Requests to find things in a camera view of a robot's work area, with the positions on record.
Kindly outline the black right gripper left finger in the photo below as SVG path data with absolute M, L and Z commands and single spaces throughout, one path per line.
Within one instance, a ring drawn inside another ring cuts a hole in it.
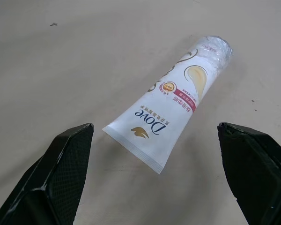
M 85 185 L 94 126 L 57 135 L 0 208 L 0 225 L 73 225 Z

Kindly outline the white Dove cleanser tube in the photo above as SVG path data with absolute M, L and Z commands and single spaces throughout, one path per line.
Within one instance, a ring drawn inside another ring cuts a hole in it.
M 200 38 L 138 101 L 104 128 L 160 173 L 196 108 L 233 50 L 218 36 Z

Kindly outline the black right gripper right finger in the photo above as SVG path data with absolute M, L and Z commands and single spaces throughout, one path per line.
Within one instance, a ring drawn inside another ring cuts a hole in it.
M 217 127 L 228 185 L 249 225 L 281 225 L 281 146 L 268 134 Z

